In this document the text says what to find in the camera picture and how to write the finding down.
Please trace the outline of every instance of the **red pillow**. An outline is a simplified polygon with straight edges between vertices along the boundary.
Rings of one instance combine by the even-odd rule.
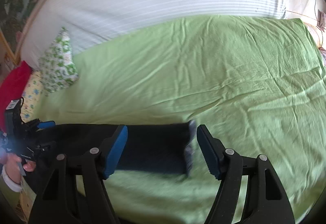
[[[31,75],[31,68],[25,61],[11,71],[7,78],[3,81],[0,87],[0,129],[6,132],[6,125],[4,123],[4,111],[11,100],[19,99],[22,97],[22,92]]]

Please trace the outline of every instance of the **yellow patterned pillow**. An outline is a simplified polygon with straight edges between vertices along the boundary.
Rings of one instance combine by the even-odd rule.
[[[24,104],[22,106],[21,117],[24,122],[32,120],[35,106],[39,102],[42,92],[41,73],[38,71],[33,72],[22,93]]]

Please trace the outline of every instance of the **green and white patterned pillow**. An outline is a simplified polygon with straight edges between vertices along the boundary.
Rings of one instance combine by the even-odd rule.
[[[68,88],[78,80],[78,72],[72,62],[68,31],[63,27],[51,46],[39,58],[44,89],[55,92]]]

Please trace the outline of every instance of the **white cuff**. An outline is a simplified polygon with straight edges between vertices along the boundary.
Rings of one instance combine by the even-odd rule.
[[[21,184],[15,183],[13,180],[9,178],[6,172],[6,165],[2,167],[2,177],[4,179],[4,182],[7,184],[7,186],[13,190],[14,192],[18,193],[22,190],[22,182]]]

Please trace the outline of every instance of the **green fabric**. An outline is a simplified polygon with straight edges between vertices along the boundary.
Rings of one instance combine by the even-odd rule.
[[[78,72],[72,61],[70,37],[64,27],[39,58],[39,64],[41,82],[48,93],[67,88],[78,80]]]
[[[79,81],[43,97],[41,120],[194,119],[241,155],[266,154],[297,221],[326,185],[325,68],[299,19],[183,18],[100,44],[74,62]],[[193,146],[188,178],[135,171],[110,176],[105,186],[117,214],[136,223],[204,223],[219,182],[196,140]],[[241,216],[245,185],[244,177],[234,221]]]
[[[4,195],[4,197],[7,199],[9,205],[15,209],[19,202],[19,194],[17,192],[14,192],[11,190],[7,184],[5,183],[2,175],[0,176],[0,191]]]

